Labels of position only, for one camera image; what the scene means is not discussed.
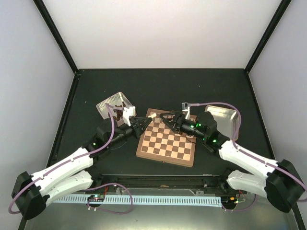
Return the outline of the light wooden pawn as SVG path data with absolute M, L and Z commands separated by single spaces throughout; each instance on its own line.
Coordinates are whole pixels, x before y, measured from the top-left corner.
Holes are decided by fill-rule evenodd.
M 149 115 L 148 117 L 154 119 L 156 117 L 156 113 Z

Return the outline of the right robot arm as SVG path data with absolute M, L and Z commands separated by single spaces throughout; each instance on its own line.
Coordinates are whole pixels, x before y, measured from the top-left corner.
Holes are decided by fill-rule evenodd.
M 182 112 L 162 113 L 160 118 L 174 133 L 200 139 L 209 152 L 246 170 L 235 170 L 219 179 L 218 187 L 223 193 L 244 190 L 266 198 L 277 210 L 288 213 L 307 189 L 290 161 L 268 159 L 236 144 L 218 131 L 210 112 L 201 112 L 195 121 L 186 119 Z

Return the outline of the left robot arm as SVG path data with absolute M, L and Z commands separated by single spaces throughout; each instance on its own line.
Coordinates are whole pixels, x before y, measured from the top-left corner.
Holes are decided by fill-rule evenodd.
M 102 160 L 114 145 L 130 137 L 140 138 L 153 116 L 132 117 L 129 124 L 117 125 L 113 118 L 103 120 L 92 138 L 74 153 L 39 172 L 18 175 L 13 191 L 17 213 L 25 220 L 41 214 L 59 198 L 78 191 L 98 191 L 103 187 L 102 176 L 94 165 Z

